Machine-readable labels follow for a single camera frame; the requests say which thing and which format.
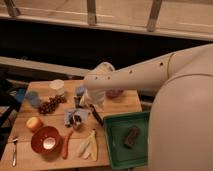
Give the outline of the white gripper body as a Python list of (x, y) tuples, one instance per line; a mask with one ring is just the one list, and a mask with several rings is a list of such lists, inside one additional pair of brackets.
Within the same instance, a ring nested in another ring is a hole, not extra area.
[(105, 100), (105, 92), (100, 90), (85, 90), (81, 104), (83, 106), (89, 106), (90, 104), (97, 105), (102, 108)]

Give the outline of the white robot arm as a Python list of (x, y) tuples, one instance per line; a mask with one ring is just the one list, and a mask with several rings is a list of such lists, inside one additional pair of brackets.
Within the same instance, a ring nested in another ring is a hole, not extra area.
[(213, 171), (213, 43), (184, 49), (120, 70), (96, 68), (84, 78), (97, 91), (156, 93), (148, 130), (149, 171)]

